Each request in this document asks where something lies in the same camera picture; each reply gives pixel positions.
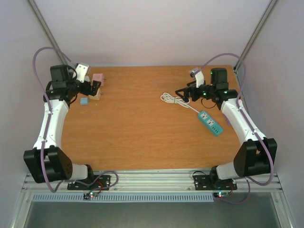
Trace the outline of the wooden cube plug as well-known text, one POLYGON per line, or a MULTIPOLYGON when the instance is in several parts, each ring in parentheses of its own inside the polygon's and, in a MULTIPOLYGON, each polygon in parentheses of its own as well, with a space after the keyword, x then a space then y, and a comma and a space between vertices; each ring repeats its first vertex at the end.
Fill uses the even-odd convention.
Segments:
POLYGON ((97 90, 95 95, 89 95, 88 97, 91 100, 100 100, 101 96, 103 95, 103 93, 101 92, 100 88, 97 90))

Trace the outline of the large pink cube plug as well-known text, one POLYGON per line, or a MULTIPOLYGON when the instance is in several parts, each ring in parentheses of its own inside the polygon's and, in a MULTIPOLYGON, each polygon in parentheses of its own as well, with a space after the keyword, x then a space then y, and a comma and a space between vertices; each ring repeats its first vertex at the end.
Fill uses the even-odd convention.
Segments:
POLYGON ((104 85, 104 82, 105 82, 104 74, 103 74, 103 73, 94 73, 94 74, 92 75, 92 80, 93 80, 93 81, 100 82, 101 86, 103 86, 103 85, 104 85))

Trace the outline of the small blue plug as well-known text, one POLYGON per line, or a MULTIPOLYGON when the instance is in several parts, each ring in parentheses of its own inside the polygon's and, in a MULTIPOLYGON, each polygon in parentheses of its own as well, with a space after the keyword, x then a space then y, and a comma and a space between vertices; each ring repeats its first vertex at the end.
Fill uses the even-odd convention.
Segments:
POLYGON ((88 97, 81 97, 80 98, 80 104, 81 105, 88 105, 89 104, 89 98, 88 97))

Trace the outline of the teal power strip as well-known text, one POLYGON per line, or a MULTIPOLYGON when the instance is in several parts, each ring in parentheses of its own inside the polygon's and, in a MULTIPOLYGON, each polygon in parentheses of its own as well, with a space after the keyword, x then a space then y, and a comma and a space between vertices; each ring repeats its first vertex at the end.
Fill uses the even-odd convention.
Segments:
POLYGON ((219 136, 223 133, 223 128, 206 112, 198 113, 198 119, 209 129, 214 136, 219 136))

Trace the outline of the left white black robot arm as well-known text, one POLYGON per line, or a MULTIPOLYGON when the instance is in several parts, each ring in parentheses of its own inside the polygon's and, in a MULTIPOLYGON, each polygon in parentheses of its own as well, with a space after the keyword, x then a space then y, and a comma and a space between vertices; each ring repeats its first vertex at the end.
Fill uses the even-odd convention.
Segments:
POLYGON ((84 189, 95 185, 92 168, 73 164, 61 149, 64 121, 70 105, 78 94, 97 94, 101 81, 86 79, 89 66, 57 65, 50 68, 51 81, 44 88, 44 117, 33 149, 24 152, 23 159, 36 183, 78 180, 84 189))

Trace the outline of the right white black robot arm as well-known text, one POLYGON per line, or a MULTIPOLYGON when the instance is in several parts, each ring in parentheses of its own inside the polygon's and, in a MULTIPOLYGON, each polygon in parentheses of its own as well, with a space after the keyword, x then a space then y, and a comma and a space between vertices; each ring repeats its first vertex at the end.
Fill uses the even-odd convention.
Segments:
POLYGON ((213 68, 210 84, 206 84, 200 68, 190 71, 193 82, 176 90, 183 102, 198 99, 212 100, 233 127, 240 148, 232 162, 214 166, 209 173, 210 184, 218 189, 233 179, 248 178, 257 185, 266 186, 274 177, 277 143, 267 138, 254 124, 244 108, 240 94, 229 88, 227 70, 213 68))

